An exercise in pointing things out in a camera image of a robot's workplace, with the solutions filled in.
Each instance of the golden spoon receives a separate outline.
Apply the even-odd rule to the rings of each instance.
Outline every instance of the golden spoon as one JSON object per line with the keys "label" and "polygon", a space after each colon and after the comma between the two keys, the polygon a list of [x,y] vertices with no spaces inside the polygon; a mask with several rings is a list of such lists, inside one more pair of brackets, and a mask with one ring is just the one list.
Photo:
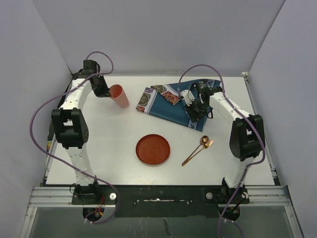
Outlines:
{"label": "golden spoon", "polygon": [[187,157],[187,159],[182,163],[182,166],[184,166],[185,164],[187,164],[189,162],[189,158],[198,150],[198,148],[201,145],[205,145],[207,142],[209,141],[209,137],[204,135],[200,138],[199,141],[199,146],[197,146],[197,148],[190,154],[190,156]]}
{"label": "golden spoon", "polygon": [[182,163],[182,166],[185,166],[191,159],[193,159],[199,152],[201,152],[203,149],[207,149],[208,147],[210,147],[213,144],[213,140],[208,141],[205,145],[203,145],[203,148],[198,151],[195,155],[193,155],[192,157],[188,158],[186,161],[184,161]]}

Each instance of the white wall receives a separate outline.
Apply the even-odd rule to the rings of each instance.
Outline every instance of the white wall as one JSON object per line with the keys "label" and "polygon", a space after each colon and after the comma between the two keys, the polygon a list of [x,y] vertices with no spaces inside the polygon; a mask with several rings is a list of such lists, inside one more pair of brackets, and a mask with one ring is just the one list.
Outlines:
{"label": "white wall", "polygon": [[113,58],[115,74],[172,74],[209,63],[237,75],[250,69],[284,0],[33,2],[72,71],[99,50]]}
{"label": "white wall", "polygon": [[[43,100],[64,90],[70,73],[31,0],[2,1],[0,31],[0,237],[16,238],[46,164],[30,139],[29,121]],[[43,147],[53,106],[36,120]]]}
{"label": "white wall", "polygon": [[306,238],[317,224],[317,1],[287,0],[250,71],[277,172]]}

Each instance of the red plate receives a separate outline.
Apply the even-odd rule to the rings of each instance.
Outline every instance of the red plate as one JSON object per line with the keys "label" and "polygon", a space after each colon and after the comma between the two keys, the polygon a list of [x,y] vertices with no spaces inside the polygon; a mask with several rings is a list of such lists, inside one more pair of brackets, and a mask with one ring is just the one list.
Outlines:
{"label": "red plate", "polygon": [[159,165],[168,159],[170,148],[168,141],[164,137],[151,134],[139,140],[136,153],[143,163]]}

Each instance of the folded cloth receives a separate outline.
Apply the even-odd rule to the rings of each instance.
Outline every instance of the folded cloth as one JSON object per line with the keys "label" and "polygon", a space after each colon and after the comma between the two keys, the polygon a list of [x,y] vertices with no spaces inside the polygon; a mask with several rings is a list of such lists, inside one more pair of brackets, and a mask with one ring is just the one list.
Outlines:
{"label": "folded cloth", "polygon": [[[189,90],[191,85],[197,80],[180,83],[180,91]],[[220,85],[220,81],[209,79],[207,85],[209,88],[217,87]],[[172,83],[153,85],[150,88],[145,88],[136,110],[198,131],[203,131],[207,116],[198,122],[192,123],[187,116],[184,105],[178,103],[180,98],[178,97],[177,86],[178,83]]]}

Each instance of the plastic cup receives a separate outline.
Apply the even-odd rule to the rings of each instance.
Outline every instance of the plastic cup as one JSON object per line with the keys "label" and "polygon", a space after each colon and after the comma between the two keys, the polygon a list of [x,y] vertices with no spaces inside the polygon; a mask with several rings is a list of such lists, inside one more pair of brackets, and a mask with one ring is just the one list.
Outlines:
{"label": "plastic cup", "polygon": [[121,108],[129,106],[129,100],[121,85],[114,84],[110,87],[111,99],[119,105]]}

